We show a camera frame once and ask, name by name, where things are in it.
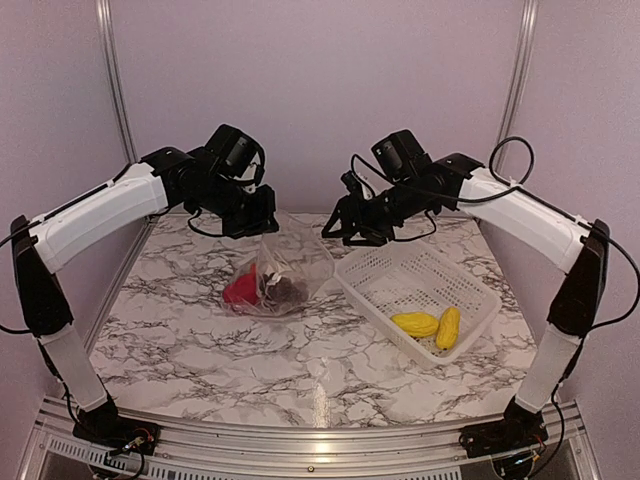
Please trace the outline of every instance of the yellow vegetable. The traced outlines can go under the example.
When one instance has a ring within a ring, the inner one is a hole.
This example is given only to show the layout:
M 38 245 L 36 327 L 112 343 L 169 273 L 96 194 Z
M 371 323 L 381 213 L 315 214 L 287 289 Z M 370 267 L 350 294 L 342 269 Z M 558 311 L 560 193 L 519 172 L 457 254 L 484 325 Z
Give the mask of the yellow vegetable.
M 460 333 L 460 310 L 456 307 L 449 307 L 440 317 L 436 346 L 440 350 L 453 348 L 458 340 L 458 333 Z
M 391 320 L 408 335 L 416 338 L 434 335 L 440 324 L 436 317 L 422 312 L 399 313 L 391 317 Z

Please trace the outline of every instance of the clear plastic bag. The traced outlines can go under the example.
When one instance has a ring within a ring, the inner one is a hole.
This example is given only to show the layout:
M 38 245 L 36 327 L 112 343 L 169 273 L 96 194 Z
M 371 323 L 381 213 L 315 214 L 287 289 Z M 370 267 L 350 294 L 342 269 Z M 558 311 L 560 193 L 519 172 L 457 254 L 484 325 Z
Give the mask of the clear plastic bag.
M 304 307 L 333 276 L 334 262 L 310 225 L 277 212 L 280 230 L 262 236 L 256 257 L 240 265 L 223 292 L 237 315 L 279 317 Z

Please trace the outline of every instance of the white wall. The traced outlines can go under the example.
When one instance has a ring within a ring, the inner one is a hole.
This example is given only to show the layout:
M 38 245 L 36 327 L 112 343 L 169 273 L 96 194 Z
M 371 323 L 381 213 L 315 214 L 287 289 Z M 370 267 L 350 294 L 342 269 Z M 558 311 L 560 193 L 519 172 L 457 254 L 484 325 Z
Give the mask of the white wall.
M 486 158 L 523 2 L 129 0 L 114 32 L 139 152 L 235 125 L 278 205 L 330 211 L 353 152 L 410 128 L 434 157 Z
M 537 153 L 530 189 L 593 220 L 640 260 L 640 4 L 543 1 L 515 133 Z M 507 162 L 524 165 L 512 149 Z M 539 255 L 491 231 L 491 247 L 538 334 L 562 280 Z M 611 253 L 599 320 L 624 312 L 631 269 Z M 606 480 L 640 472 L 640 315 L 594 332 L 563 399 L 574 396 Z
M 46 212 L 125 164 L 106 81 L 95 2 L 0 4 L 0 237 L 20 214 Z M 105 239 L 60 276 L 81 334 L 139 226 Z M 0 323 L 24 328 L 10 247 L 0 250 Z M 0 333 L 0 478 L 15 478 L 52 385 L 30 336 Z

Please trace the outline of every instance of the marble tabletop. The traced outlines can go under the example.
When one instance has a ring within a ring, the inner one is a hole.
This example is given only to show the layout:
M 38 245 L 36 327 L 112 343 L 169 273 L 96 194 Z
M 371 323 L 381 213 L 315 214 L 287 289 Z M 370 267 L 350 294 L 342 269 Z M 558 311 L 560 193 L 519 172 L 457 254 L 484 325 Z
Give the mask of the marble tabletop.
M 225 315 L 222 289 L 259 238 L 203 237 L 187 218 L 159 221 L 92 352 L 122 407 L 269 426 L 435 422 L 503 411 L 533 360 L 530 330 L 470 219 L 440 218 L 425 241 L 497 291 L 502 309 L 467 353 L 425 371 L 361 317 L 335 281 L 286 318 Z M 299 218 L 319 232 L 326 216 Z M 419 222 L 411 222 L 414 233 L 429 228 Z M 213 217 L 200 225 L 219 229 Z M 336 259 L 350 251 L 324 242 Z

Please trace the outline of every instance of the red object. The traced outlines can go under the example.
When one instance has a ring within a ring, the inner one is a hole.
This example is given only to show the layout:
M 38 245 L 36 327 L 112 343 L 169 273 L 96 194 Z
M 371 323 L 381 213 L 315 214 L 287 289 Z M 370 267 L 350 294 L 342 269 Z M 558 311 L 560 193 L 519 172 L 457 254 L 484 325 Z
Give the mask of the red object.
M 258 281 L 256 277 L 256 264 L 251 265 L 251 270 L 245 275 L 241 275 L 222 292 L 222 299 L 225 303 L 238 305 L 248 303 L 256 305 L 258 298 Z

